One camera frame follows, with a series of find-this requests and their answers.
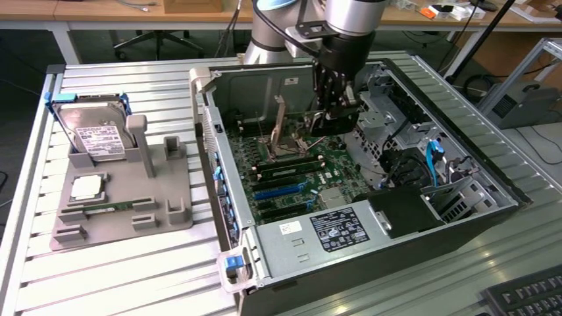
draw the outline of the orange object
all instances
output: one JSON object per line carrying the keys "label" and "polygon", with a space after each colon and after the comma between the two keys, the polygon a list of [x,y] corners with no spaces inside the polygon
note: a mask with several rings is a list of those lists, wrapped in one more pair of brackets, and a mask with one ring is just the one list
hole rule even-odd
{"label": "orange object", "polygon": [[430,10],[430,8],[423,8],[419,10],[419,13],[422,13],[427,18],[435,18],[435,13]]}

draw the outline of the blue cable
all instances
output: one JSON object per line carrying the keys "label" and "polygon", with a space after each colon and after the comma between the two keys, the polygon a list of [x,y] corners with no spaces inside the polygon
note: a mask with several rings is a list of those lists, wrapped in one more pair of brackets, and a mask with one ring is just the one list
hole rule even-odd
{"label": "blue cable", "polygon": [[432,140],[427,143],[427,150],[424,152],[424,159],[427,162],[427,167],[430,168],[430,172],[431,172],[431,177],[432,177],[432,185],[435,187],[439,186],[438,183],[438,174],[435,173],[435,168],[432,166],[432,153],[434,152],[439,152],[439,153],[444,153],[446,151],[443,150],[443,147],[440,147],[440,144],[436,140]]}

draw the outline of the hard drive label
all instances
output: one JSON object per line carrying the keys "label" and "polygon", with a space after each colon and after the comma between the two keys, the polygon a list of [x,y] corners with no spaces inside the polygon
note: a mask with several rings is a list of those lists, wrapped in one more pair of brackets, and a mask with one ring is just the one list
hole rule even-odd
{"label": "hard drive label", "polygon": [[116,126],[77,127],[76,133],[92,157],[124,153]]}
{"label": "hard drive label", "polygon": [[332,252],[368,240],[351,207],[309,218],[324,251]]}

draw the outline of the blue pcie slot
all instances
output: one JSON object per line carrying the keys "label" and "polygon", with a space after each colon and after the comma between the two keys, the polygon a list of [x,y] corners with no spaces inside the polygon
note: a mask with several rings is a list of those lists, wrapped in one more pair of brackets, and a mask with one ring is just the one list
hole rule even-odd
{"label": "blue pcie slot", "polygon": [[260,201],[263,199],[271,199],[271,198],[276,198],[279,196],[285,196],[288,194],[295,194],[301,192],[301,190],[304,189],[304,186],[307,185],[307,181],[303,183],[299,183],[295,186],[288,186],[285,188],[273,190],[273,191],[267,191],[267,192],[259,192],[253,195],[253,199],[256,201]]}

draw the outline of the sticker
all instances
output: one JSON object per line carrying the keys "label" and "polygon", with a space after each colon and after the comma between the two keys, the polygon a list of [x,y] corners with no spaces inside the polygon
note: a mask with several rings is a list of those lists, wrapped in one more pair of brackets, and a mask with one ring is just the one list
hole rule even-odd
{"label": "sticker", "polygon": [[292,84],[299,84],[299,77],[284,78],[284,85],[289,86]]}
{"label": "sticker", "polygon": [[77,127],[76,133],[92,157],[124,153],[116,126]]}
{"label": "sticker", "polygon": [[324,251],[332,252],[368,240],[351,207],[309,218]]}
{"label": "sticker", "polygon": [[279,225],[280,234],[287,235],[301,230],[300,222],[289,222]]}

